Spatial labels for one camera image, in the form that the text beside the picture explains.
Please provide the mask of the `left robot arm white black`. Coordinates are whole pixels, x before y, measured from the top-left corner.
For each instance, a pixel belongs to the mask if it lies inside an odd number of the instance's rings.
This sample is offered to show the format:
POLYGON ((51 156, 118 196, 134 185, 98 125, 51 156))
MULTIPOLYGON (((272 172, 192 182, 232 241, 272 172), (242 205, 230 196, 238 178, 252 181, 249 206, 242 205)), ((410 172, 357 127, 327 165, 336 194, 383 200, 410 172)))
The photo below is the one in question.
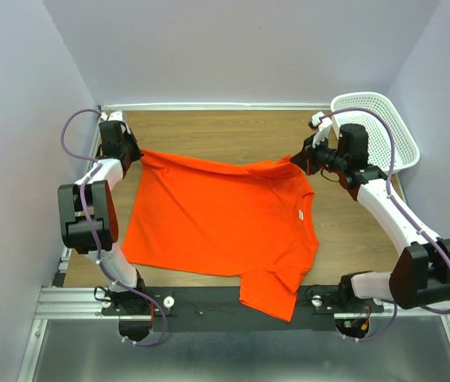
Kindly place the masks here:
POLYGON ((138 271, 118 244, 118 218, 112 189, 143 153, 127 123, 119 117, 98 124, 100 152, 87 157, 89 170, 57 190, 60 231, 64 245, 85 255, 101 270, 108 287, 99 301, 117 314, 150 314, 153 303, 145 294, 138 271))

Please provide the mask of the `orange t shirt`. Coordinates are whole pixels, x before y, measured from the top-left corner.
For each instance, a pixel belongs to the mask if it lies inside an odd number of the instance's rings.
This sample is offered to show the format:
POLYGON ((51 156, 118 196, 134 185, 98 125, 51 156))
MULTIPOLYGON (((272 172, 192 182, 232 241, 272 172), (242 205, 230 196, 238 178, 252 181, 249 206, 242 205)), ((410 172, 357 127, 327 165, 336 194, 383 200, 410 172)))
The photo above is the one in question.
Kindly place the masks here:
POLYGON ((289 158, 246 166, 146 150, 122 250, 136 265, 239 277, 239 301, 288 322, 316 257, 314 191, 289 158))

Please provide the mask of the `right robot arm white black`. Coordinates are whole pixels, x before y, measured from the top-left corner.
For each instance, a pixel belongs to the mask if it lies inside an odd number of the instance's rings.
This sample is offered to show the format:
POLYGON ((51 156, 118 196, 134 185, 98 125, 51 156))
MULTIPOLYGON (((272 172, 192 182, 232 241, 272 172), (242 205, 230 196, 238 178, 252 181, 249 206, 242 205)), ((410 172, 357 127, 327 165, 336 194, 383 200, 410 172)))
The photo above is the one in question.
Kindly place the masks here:
POLYGON ((328 145, 330 119, 311 128, 313 135, 290 161, 306 174, 337 174, 339 184, 377 220, 398 253, 392 271, 343 276, 336 292, 338 306, 352 312, 365 299, 376 298, 405 310, 420 307, 450 314, 450 239, 424 225, 391 188, 388 176, 370 163, 364 126, 342 126, 335 149, 328 145))

